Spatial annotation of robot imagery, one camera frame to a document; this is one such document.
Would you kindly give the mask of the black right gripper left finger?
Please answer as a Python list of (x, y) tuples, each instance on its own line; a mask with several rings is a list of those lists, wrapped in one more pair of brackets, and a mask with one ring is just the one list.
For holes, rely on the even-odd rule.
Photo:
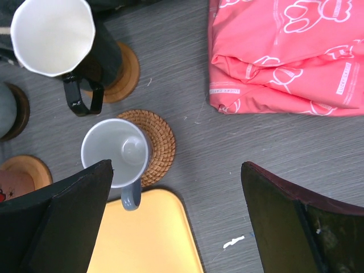
[(113, 168), (102, 160), (1, 203), (1, 272), (87, 272)]

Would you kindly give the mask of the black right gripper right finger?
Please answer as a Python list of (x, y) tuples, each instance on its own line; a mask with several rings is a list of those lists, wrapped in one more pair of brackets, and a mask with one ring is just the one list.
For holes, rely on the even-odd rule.
[(241, 182), (264, 272), (363, 272), (363, 208), (244, 162)]

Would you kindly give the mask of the orange wood coaster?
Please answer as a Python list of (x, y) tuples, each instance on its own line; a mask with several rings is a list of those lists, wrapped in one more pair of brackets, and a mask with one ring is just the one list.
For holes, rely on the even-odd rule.
[(30, 176), (35, 190), (53, 183), (49, 168), (42, 160), (32, 155), (14, 156), (1, 165), (1, 170)]

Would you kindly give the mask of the pink white mug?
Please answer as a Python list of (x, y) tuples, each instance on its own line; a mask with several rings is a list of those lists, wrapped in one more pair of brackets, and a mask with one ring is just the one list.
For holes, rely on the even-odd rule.
[(34, 181), (29, 174), (1, 170), (1, 202), (17, 198), (34, 190)]

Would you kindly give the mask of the grey white mug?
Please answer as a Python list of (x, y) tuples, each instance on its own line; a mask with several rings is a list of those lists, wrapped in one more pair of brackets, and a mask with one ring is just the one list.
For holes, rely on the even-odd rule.
[(140, 206), (141, 178), (150, 165), (152, 148), (139, 126), (121, 118), (96, 123), (84, 136), (80, 156), (84, 168), (110, 159), (114, 171), (111, 188), (121, 191), (123, 208), (132, 211)]

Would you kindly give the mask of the dark wood coaster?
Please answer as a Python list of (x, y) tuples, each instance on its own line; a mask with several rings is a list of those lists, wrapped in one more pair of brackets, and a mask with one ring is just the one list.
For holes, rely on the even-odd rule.
[(8, 82), (3, 83), (5, 83), (10, 88), (15, 97), (17, 116), (13, 127), (5, 136), (1, 138), (1, 142), (5, 142), (17, 137), (25, 129), (30, 116), (30, 104), (24, 91), (14, 84)]

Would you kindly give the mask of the large blue-grey mug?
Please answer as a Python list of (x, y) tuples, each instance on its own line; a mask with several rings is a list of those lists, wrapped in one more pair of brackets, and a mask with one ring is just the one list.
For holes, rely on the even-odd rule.
[(17, 116), (17, 105), (15, 97), (10, 88), (1, 83), (1, 106), (0, 106), (0, 118), (1, 118), (1, 138), (5, 136), (13, 127)]

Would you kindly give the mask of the rattan coaster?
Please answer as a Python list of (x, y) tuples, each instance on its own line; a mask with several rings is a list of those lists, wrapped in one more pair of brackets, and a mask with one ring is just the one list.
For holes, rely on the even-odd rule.
[(117, 117), (136, 124), (149, 136), (152, 156), (142, 175), (142, 187), (156, 184), (166, 175), (175, 158), (176, 141), (172, 129), (163, 118), (148, 110), (129, 110)]

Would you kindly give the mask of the light wood coaster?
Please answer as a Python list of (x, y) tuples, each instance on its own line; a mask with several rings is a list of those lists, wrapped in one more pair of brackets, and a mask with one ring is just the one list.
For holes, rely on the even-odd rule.
[(100, 103), (115, 103), (125, 99), (136, 88), (139, 60), (125, 43), (114, 39), (97, 39), (91, 53), (77, 66), (81, 88)]

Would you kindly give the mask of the black cream mug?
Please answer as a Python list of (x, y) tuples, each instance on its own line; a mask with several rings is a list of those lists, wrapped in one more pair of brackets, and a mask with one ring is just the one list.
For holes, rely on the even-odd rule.
[(77, 116), (99, 114), (105, 89), (122, 74), (122, 53), (87, 1), (24, 1), (10, 36), (16, 58), (29, 71), (62, 80)]

